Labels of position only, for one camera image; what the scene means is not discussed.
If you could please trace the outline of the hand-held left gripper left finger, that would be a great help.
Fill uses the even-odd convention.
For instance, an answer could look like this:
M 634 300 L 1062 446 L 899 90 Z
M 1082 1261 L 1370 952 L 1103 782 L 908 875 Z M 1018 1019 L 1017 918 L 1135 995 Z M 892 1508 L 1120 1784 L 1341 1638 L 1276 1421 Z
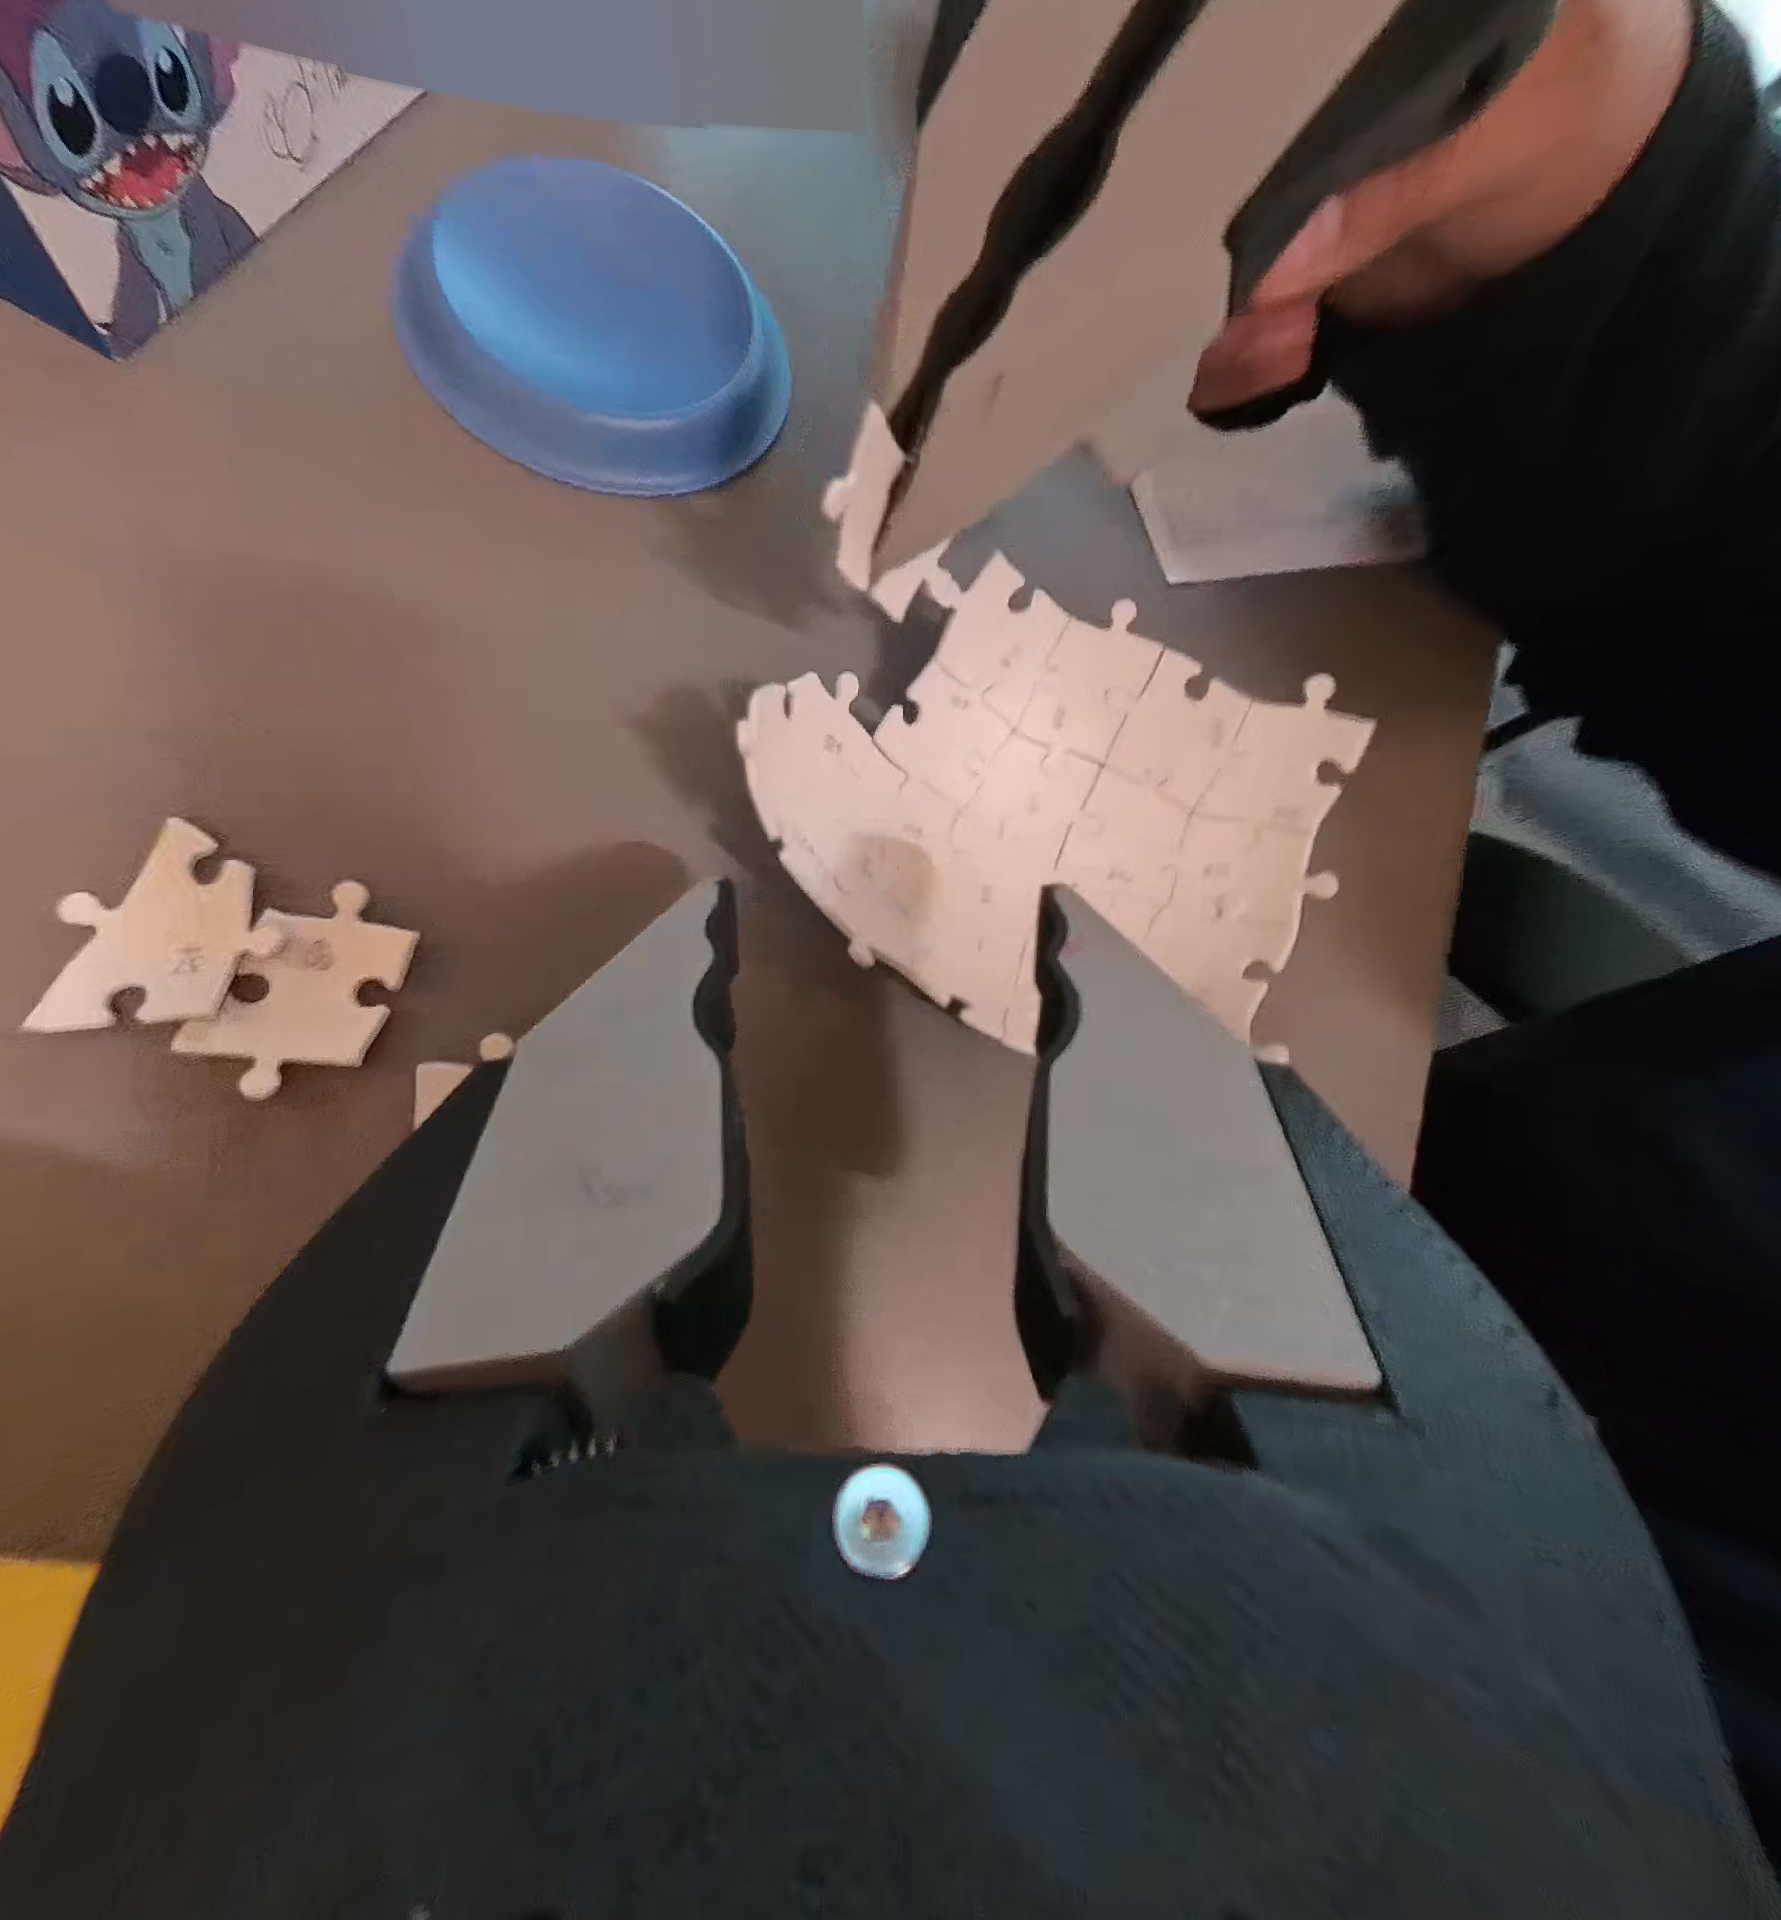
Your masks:
M 731 881 L 516 1044 L 387 1374 L 397 1390 L 721 1378 L 751 1319 Z

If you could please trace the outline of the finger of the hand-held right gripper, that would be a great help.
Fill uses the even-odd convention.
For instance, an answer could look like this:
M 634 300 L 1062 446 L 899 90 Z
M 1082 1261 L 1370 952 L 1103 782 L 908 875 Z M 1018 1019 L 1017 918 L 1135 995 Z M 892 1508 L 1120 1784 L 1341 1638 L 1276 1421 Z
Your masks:
M 1225 232 L 1401 5 L 1135 5 L 1135 106 L 1069 235 L 908 454 L 877 574 L 972 527 L 1229 314 Z
M 1135 106 L 1135 5 L 936 5 L 913 100 L 879 407 L 932 431 L 1026 275 L 1069 235 Z

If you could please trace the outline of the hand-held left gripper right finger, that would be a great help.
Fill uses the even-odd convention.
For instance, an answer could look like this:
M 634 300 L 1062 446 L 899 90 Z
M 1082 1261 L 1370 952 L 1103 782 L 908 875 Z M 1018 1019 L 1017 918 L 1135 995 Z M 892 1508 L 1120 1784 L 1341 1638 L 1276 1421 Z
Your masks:
M 1065 884 L 1042 888 L 1018 1331 L 1040 1402 L 1370 1398 L 1383 1374 L 1251 1047 Z

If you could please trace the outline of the white assembled puzzle ball section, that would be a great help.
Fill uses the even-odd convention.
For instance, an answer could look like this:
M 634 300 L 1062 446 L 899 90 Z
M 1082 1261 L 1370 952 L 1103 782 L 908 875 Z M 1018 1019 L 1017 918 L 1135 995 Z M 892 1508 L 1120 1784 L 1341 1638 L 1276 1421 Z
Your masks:
M 1318 834 L 1376 722 L 1313 678 L 1293 704 L 1204 680 L 989 559 L 873 726 L 853 675 L 751 694 L 736 748 L 785 873 L 855 965 L 1037 1049 L 1039 901 L 1065 884 L 1240 1041 L 1338 881 Z

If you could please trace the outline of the person's right forearm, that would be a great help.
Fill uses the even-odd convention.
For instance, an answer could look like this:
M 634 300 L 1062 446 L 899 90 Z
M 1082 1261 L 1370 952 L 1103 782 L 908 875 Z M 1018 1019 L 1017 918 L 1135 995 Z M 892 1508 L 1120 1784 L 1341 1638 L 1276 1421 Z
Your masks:
M 1441 320 L 1327 314 L 1315 366 L 1526 707 L 1781 881 L 1781 144 L 1731 20 L 1578 232 Z

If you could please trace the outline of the printed cardboard puzzle box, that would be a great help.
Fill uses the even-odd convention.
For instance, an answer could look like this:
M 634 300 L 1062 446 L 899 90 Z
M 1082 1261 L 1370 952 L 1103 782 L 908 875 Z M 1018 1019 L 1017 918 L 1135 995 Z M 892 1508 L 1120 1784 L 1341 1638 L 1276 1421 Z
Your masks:
M 107 3 L 0 3 L 0 301 L 125 362 L 418 100 Z

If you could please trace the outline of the person's right hand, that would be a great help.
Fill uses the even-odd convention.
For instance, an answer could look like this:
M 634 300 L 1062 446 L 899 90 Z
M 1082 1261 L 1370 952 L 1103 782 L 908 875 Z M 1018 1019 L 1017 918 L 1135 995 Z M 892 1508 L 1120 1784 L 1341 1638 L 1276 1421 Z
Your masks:
M 1190 411 L 1232 413 L 1309 374 L 1318 325 L 1438 320 L 1538 261 L 1623 180 L 1691 57 L 1690 3 L 1564 3 L 1460 131 L 1325 199 L 1202 349 Z

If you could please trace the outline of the white printed instruction sheet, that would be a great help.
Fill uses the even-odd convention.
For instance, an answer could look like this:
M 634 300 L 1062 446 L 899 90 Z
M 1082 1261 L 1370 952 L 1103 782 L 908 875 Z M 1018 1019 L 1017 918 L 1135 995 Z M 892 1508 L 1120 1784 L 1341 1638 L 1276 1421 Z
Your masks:
M 1169 587 L 1241 582 L 1426 552 L 1405 469 L 1378 457 L 1357 408 L 1325 393 L 1271 428 L 1222 434 L 1130 484 Z

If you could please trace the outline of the blue round plastic stand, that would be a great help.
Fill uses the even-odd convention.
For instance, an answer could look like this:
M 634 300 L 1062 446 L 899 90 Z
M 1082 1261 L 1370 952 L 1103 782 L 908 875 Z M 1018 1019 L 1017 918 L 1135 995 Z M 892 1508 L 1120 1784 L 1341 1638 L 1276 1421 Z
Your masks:
M 604 160 L 455 179 L 398 253 L 395 325 L 454 426 L 586 492 L 721 488 L 768 457 L 792 400 L 782 326 L 740 254 Z

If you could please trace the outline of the grey office chair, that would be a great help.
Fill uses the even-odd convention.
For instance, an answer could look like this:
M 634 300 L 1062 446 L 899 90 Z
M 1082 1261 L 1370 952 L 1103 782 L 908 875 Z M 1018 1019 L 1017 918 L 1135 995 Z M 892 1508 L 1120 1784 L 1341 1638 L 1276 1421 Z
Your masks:
M 1574 735 L 1520 714 L 1484 740 L 1448 973 L 1502 1021 L 1781 937 L 1781 881 L 1708 849 Z

